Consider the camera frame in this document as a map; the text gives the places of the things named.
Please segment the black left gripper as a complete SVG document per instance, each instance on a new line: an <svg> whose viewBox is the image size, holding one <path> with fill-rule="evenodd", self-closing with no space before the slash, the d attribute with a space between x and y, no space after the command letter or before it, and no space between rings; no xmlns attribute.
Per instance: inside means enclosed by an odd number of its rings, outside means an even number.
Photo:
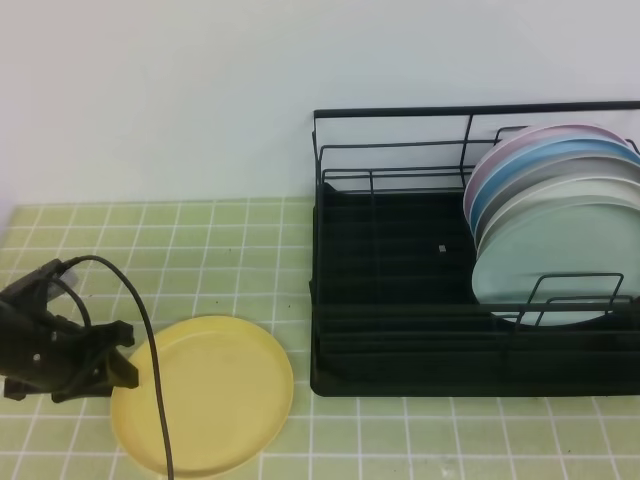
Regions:
<svg viewBox="0 0 640 480"><path fill-rule="evenodd" d="M77 324L53 315L46 305L28 308L1 300L3 396L22 401L48 394L55 403L110 396L115 388L139 386L137 368L117 347L135 344L132 325L116 320L92 325L85 306ZM81 358L94 356L86 363Z"/></svg>

